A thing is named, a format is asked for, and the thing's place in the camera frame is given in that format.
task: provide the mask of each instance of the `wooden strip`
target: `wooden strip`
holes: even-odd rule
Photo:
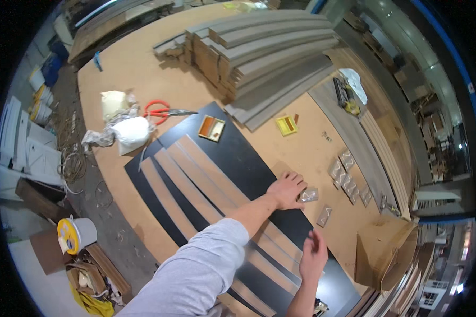
[[[327,78],[335,69],[333,67],[327,67],[316,73],[315,75],[307,78],[305,81],[300,83],[298,86],[294,87],[292,90],[288,91],[282,97],[271,103],[259,114],[251,118],[245,126],[251,132],[259,128],[263,123],[268,119],[273,117],[276,113],[282,110],[285,106],[292,103],[296,98],[300,97],[306,91],[308,91],[312,86],[319,83],[321,80]]]
[[[157,199],[160,201],[184,237],[189,240],[197,233],[197,231],[171,195],[150,157],[147,157],[143,162],[141,162],[141,170],[143,171],[148,183],[152,187],[155,196],[157,196]],[[251,262],[252,265],[257,267],[262,273],[268,276],[280,287],[284,288],[288,292],[292,292],[292,285],[285,282],[284,280],[287,279],[287,277],[277,268],[275,268],[273,264],[269,263],[264,257],[262,257],[257,251],[254,252],[256,252],[257,255],[254,255],[253,257],[252,261],[254,261],[254,263]]]
[[[247,44],[243,44],[232,49],[224,49],[225,51],[219,53],[225,56],[228,60],[235,61],[236,64],[242,64],[249,60],[277,52],[284,48],[332,38],[334,36],[335,32],[332,29],[291,32],[251,41]]]
[[[259,317],[259,314],[252,311],[240,301],[236,300],[229,293],[220,294],[217,298],[224,306],[229,308],[236,316],[240,317]]]
[[[183,172],[189,176],[190,180],[196,184],[203,194],[205,194],[206,197],[208,197],[217,206],[217,208],[222,211],[223,214],[227,216],[229,215],[229,212],[236,209],[235,204],[233,204],[213,183],[213,181],[211,181],[208,176],[199,168],[199,166],[194,163],[192,158],[181,148],[178,142],[171,145],[167,149],[167,152],[180,166]],[[289,257],[268,236],[264,235],[262,231],[258,232],[252,238],[252,240],[280,265],[301,279],[298,263]]]
[[[252,90],[256,89],[260,85],[278,78],[278,76],[286,71],[290,71],[291,69],[295,69],[295,67],[299,67],[301,64],[303,64],[306,60],[303,58],[300,58],[299,60],[295,60],[292,63],[285,64],[277,69],[275,69],[273,72],[267,73],[264,76],[259,77],[258,79],[251,81],[245,85],[240,85],[240,83],[237,85],[235,88],[235,98],[240,98],[241,96],[244,96],[248,92],[251,92]]]
[[[239,114],[235,114],[236,120],[240,123],[246,123],[287,92],[292,91],[308,78],[331,65],[332,63],[327,57],[323,54],[317,54],[306,59],[303,64],[295,69],[279,74],[276,79],[268,81],[233,102],[232,106],[234,108],[243,110]]]
[[[229,33],[219,35],[217,43],[227,49],[231,49],[241,44],[245,44],[254,40],[267,38],[273,35],[284,34],[288,32],[296,32],[310,29],[327,29],[331,27],[329,21],[284,21],[277,23],[268,23],[264,25],[255,25],[246,27]]]
[[[169,189],[167,189],[150,157],[147,157],[141,162],[141,170],[152,187],[155,196],[157,196],[157,199],[171,217],[171,220],[175,223],[178,230],[182,232],[187,241],[190,240],[190,238],[197,233],[197,230],[190,223],[189,219],[187,219],[187,216],[180,206],[178,206],[178,203],[171,195]]]
[[[233,71],[233,74],[238,78],[237,82],[249,82],[273,71],[278,65],[320,53],[325,49],[335,46],[337,43],[337,39],[327,39],[291,47],[243,64],[237,67]]]
[[[298,291],[298,286],[274,267],[272,263],[269,263],[258,251],[251,251],[248,261],[289,293],[295,295]]]
[[[264,11],[258,16],[243,16],[242,19],[229,21],[227,23],[219,23],[209,27],[210,36],[217,39],[218,35],[222,35],[231,31],[243,29],[245,27],[268,24],[280,21],[293,20],[323,20],[326,17],[318,14],[310,14],[303,10],[280,10],[280,11]]]
[[[171,181],[178,187],[191,205],[208,221],[210,224],[216,223],[222,219],[222,216],[208,202],[206,198],[197,190],[190,179],[183,173],[173,159],[168,155],[166,149],[160,149],[154,155],[155,160],[159,162],[162,169],[170,177]]]
[[[260,300],[252,291],[245,286],[242,282],[235,279],[230,287],[233,291],[237,292],[244,300],[247,301],[252,307],[260,311],[261,314],[266,317],[272,317],[276,312],[268,307],[262,300]]]
[[[220,170],[218,166],[199,148],[199,146],[187,135],[178,140],[178,144],[190,155],[193,161],[201,168],[211,181],[222,190],[235,206],[239,207],[250,202],[241,190]],[[276,245],[280,246],[289,257],[297,263],[301,260],[301,250],[280,231],[270,220],[263,225],[263,232]]]
[[[411,219],[409,213],[409,198],[406,192],[406,187],[402,181],[400,170],[394,159],[393,153],[387,145],[388,143],[386,138],[381,133],[379,126],[369,112],[365,113],[360,123],[363,127],[363,130],[365,130],[368,137],[370,138],[377,155],[384,165],[384,169],[388,175],[388,179],[391,183],[395,198],[397,199],[397,204],[399,205],[399,210],[402,213],[402,217]]]
[[[206,176],[206,174],[192,161],[178,142],[171,145],[167,152],[184,171],[196,186],[208,197],[217,208],[225,215],[236,209],[235,204],[229,200],[222,191]]]

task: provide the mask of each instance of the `red-handled scissors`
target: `red-handled scissors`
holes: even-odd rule
[[[148,107],[154,104],[161,104],[165,106],[165,108],[162,109],[155,109],[155,110],[148,110]],[[168,117],[172,116],[190,116],[197,114],[198,112],[196,111],[190,111],[190,110],[181,110],[181,109],[170,109],[170,105],[165,102],[164,100],[152,100],[145,106],[145,113],[143,114],[143,117],[146,116],[152,116],[152,117],[161,117],[159,121],[155,122],[156,125],[159,125],[166,121]]]

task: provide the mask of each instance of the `forearm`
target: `forearm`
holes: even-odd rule
[[[266,219],[277,209],[277,200],[270,194],[264,194],[258,199],[236,209],[227,218],[239,221],[247,232],[249,238],[253,237]]]
[[[301,282],[298,292],[287,308],[286,317],[312,317],[318,282],[316,278]]]

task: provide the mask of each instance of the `cardboard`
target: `cardboard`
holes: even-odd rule
[[[30,243],[46,275],[64,270],[65,264],[72,260],[70,254],[63,254],[60,249],[56,227],[32,234]]]
[[[355,281],[389,291],[413,260],[418,225],[390,215],[379,215],[358,230]]]
[[[120,294],[122,295],[122,300],[125,304],[130,302],[133,298],[132,296],[132,287],[130,284],[123,278],[120,272],[115,268],[111,260],[106,256],[104,251],[100,248],[98,244],[90,244],[86,247],[86,250],[91,257],[97,262],[99,269],[102,274],[107,276],[113,284],[116,286]]]
[[[86,262],[76,262],[76,263],[67,264],[67,267],[71,268],[70,271],[73,270],[72,268],[76,268],[76,270],[78,270],[78,271],[79,270],[86,271],[86,273],[87,273],[87,275],[90,279],[90,282],[93,285],[94,293],[91,294],[91,295],[100,294],[100,293],[104,292],[107,289],[106,283],[104,283],[104,279],[100,275],[99,269],[97,268],[96,265],[86,263]],[[69,278],[69,281],[70,281],[71,278],[73,278],[76,275],[74,272],[71,272],[70,274],[71,274],[71,277]],[[77,280],[76,280],[76,285],[77,285],[76,289],[80,290],[79,282],[77,282]]]

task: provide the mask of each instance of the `stacked boards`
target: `stacked boards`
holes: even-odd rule
[[[154,46],[200,69],[254,131],[334,71],[323,51],[338,44],[331,23],[303,10],[259,11],[187,28]]]

